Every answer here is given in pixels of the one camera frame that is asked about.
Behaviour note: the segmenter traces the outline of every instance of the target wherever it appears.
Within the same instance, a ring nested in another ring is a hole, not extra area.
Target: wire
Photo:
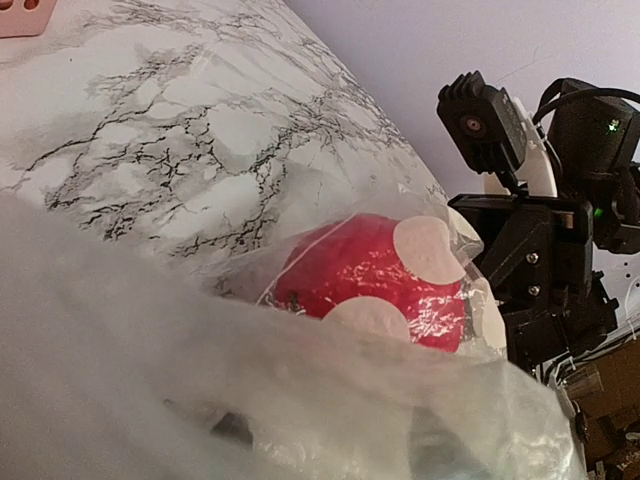
[[[604,357],[606,357],[608,355],[611,355],[612,353],[618,351],[619,349],[621,349],[626,344],[632,342],[634,339],[635,339],[635,335],[633,335],[632,333],[624,335],[623,337],[618,338],[614,342],[606,344],[606,345],[604,345],[604,346],[600,347],[599,349],[596,349],[596,350],[594,350],[592,352],[588,352],[586,355],[584,355],[583,357],[580,357],[578,360],[576,360],[575,365],[576,366],[583,366],[583,365],[586,365],[587,363],[591,363],[591,362],[595,362],[596,360],[600,360],[601,358],[604,358]],[[556,363],[560,364],[565,359],[566,358],[560,357],[556,361]],[[572,368],[572,366],[570,364],[561,365],[558,368],[558,374],[556,375],[556,379],[557,379],[558,383],[562,382],[568,376],[568,374],[570,373],[569,370],[573,370],[573,368]],[[549,372],[548,381],[550,381],[550,379],[551,379],[551,373]]]
[[[538,109],[533,116],[533,124],[538,125],[544,117],[553,112],[554,110],[568,105],[583,98],[595,98],[595,97],[615,97],[622,98],[624,100],[630,100],[635,103],[640,103],[640,95],[629,90],[623,90],[621,88],[585,88],[584,90],[578,90],[577,92],[567,93],[560,96],[556,100],[553,100]]]
[[[549,138],[547,137],[547,132],[544,131],[542,125],[538,125],[536,128],[538,132],[538,136],[542,140],[542,144],[547,149],[547,153],[549,154],[549,160],[551,161],[551,169],[553,170],[553,176],[555,177],[556,184],[559,184],[564,176],[564,168],[562,167],[562,162],[560,161],[560,157],[558,157],[558,152],[553,148]]]
[[[565,353],[564,355],[561,355],[560,357],[558,357],[550,366],[549,366],[549,370],[547,370],[543,376],[542,376],[542,383],[544,385],[549,385],[549,382],[551,382],[551,375],[553,375],[553,372],[556,370],[556,368],[560,367],[560,365],[562,364],[562,362],[564,362],[565,360],[567,360],[569,357],[571,357],[570,353]]]
[[[631,333],[635,336],[635,329],[633,327],[633,320],[629,319],[629,297],[631,297],[631,292],[633,291],[633,285],[635,285],[640,280],[640,275],[635,277],[633,280],[629,282],[629,288],[627,288],[627,294],[624,296],[624,314],[627,317],[627,323],[631,327]]]
[[[547,87],[547,89],[542,94],[542,97],[540,97],[540,104],[538,105],[538,109],[542,108],[551,100],[553,100],[554,97],[557,97],[558,95],[560,95],[560,93],[562,93],[562,87],[566,80],[566,78],[559,78]]]

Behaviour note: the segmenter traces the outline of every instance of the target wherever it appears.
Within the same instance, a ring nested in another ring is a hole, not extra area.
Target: black cable
[[[515,172],[506,170],[504,172],[496,172],[496,176],[503,187],[505,187],[512,195],[522,198],[526,196],[526,192],[518,185],[518,178]]]
[[[538,132],[538,136],[542,140],[544,147],[547,149],[547,153],[549,154],[549,160],[551,161],[551,169],[553,170],[553,176],[555,177],[556,184],[560,183],[562,177],[564,176],[564,169],[562,167],[562,162],[560,161],[560,157],[558,157],[558,152],[553,148],[549,138],[547,137],[547,132],[544,131],[542,125],[539,125],[536,128]]]
[[[633,179],[629,168],[620,168],[618,175],[622,180],[625,220],[631,225],[638,225],[640,223],[640,205],[638,204],[636,181]]]
[[[623,90],[621,88],[585,88],[584,90],[578,90],[577,92],[567,93],[560,96],[560,98],[553,100],[542,107],[533,116],[533,124],[538,125],[544,117],[554,110],[575,102],[583,98],[594,97],[615,97],[622,98],[624,100],[630,100],[635,103],[640,103],[640,95],[629,90]]]
[[[573,368],[574,365],[576,367],[581,367],[583,365],[586,365],[591,362],[595,362],[596,360],[600,360],[601,358],[611,355],[612,353],[620,350],[623,346],[625,346],[631,340],[633,340],[633,338],[634,338],[634,334],[633,332],[630,332],[627,335],[618,338],[614,342],[605,344],[600,348],[597,348],[589,352],[588,354],[576,359],[573,365],[572,364],[564,365],[563,367],[558,369],[558,374],[556,375],[557,382],[561,383],[566,377],[568,377],[571,374],[570,370]],[[562,357],[559,358],[558,364],[561,363],[562,361],[564,361],[564,359]]]
[[[551,85],[547,87],[547,89],[540,97],[540,104],[538,105],[538,110],[553,100],[555,97],[560,95],[562,92],[562,86],[564,85],[566,78],[559,78],[554,81]]]

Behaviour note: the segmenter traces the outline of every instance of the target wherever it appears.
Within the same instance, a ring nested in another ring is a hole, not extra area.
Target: red toy with white spots
[[[455,352],[464,276],[443,220],[360,214],[303,236],[273,296],[280,308]]]

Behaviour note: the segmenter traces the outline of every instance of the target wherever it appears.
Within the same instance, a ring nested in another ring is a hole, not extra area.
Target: clear plastic bag
[[[471,263],[480,251],[460,214],[397,185],[232,258],[210,290],[447,352],[464,344],[469,354],[496,354],[504,325]]]
[[[584,478],[506,361],[206,297],[10,197],[0,225],[0,478]]]

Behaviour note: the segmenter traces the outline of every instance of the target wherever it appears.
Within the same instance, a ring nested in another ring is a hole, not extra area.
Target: marble surface
[[[439,185],[280,0],[66,0],[1,40],[0,189],[190,273]]]

